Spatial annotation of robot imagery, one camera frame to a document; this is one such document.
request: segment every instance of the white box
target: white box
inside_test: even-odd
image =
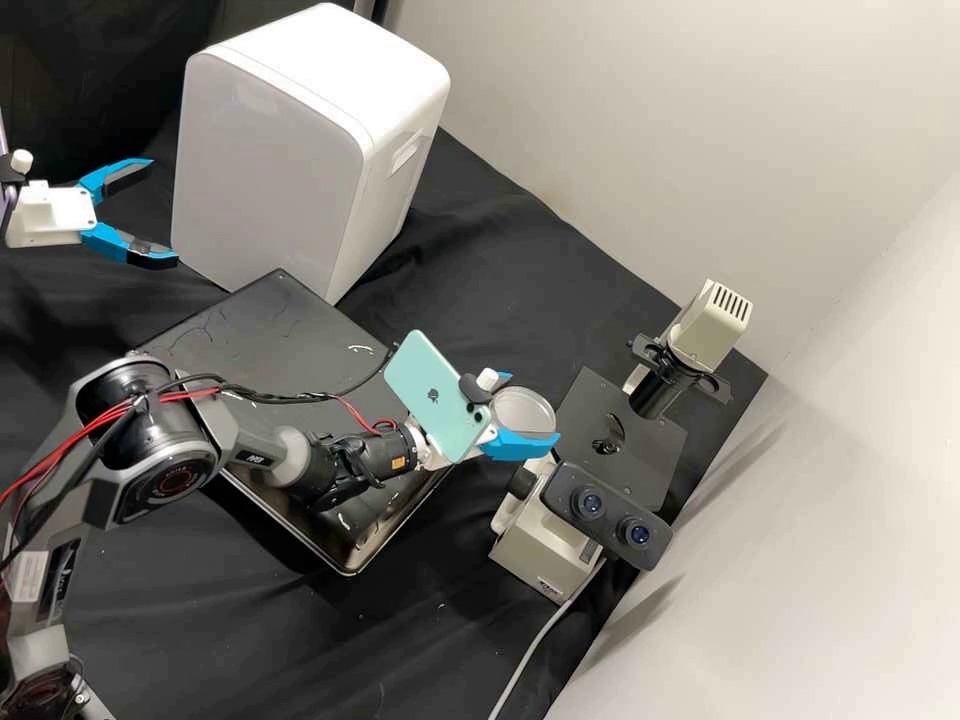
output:
[[[284,267],[335,303],[396,237],[450,78],[324,3],[187,62],[174,249],[227,290]]]

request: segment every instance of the metal tray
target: metal tray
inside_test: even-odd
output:
[[[215,372],[273,393],[336,392],[367,376],[386,348],[289,273],[275,270],[142,345],[171,368]],[[406,410],[379,373],[349,395],[370,417]],[[337,403],[260,405],[258,417],[315,432],[354,432]],[[445,471],[389,480],[332,510],[311,516],[246,468],[222,476],[304,546],[342,575],[355,575],[440,483]]]

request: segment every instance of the white cable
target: white cable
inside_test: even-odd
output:
[[[523,654],[523,657],[520,658],[520,664],[517,665],[517,669],[513,671],[513,675],[510,677],[510,682],[507,683],[507,686],[503,689],[503,692],[500,694],[500,699],[497,700],[497,704],[493,706],[493,710],[490,712],[490,715],[487,717],[487,720],[497,720],[497,717],[500,715],[500,711],[503,710],[503,706],[507,704],[507,700],[510,698],[510,693],[513,692],[513,688],[516,686],[517,681],[520,680],[520,676],[523,675],[524,668],[527,667],[527,663],[530,662],[530,658],[533,657],[533,653],[536,651],[537,646],[540,644],[540,641],[547,636],[547,633],[550,632],[550,629],[557,624],[557,621],[560,620],[570,609],[570,606],[573,605],[573,601],[580,597],[580,593],[583,592],[583,589],[590,584],[590,581],[593,580],[594,576],[600,572],[600,568],[603,567],[603,564],[607,561],[605,557],[601,557],[600,560],[594,565],[593,570],[590,571],[590,574],[587,575],[586,579],[580,584],[573,594],[567,598],[567,601],[557,608],[557,611],[550,616],[550,619],[547,620],[547,624],[540,628],[540,632],[537,633],[536,637],[533,638],[533,642],[530,643],[530,647],[527,648],[527,651]]]

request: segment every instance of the smartphone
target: smartphone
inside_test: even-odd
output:
[[[451,462],[462,460],[490,424],[490,408],[460,392],[460,373],[419,330],[404,338],[383,378]]]

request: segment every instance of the white wall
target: white wall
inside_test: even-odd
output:
[[[955,165],[954,0],[391,0],[442,125],[766,368]]]
[[[761,389],[549,720],[957,717],[960,177]]]

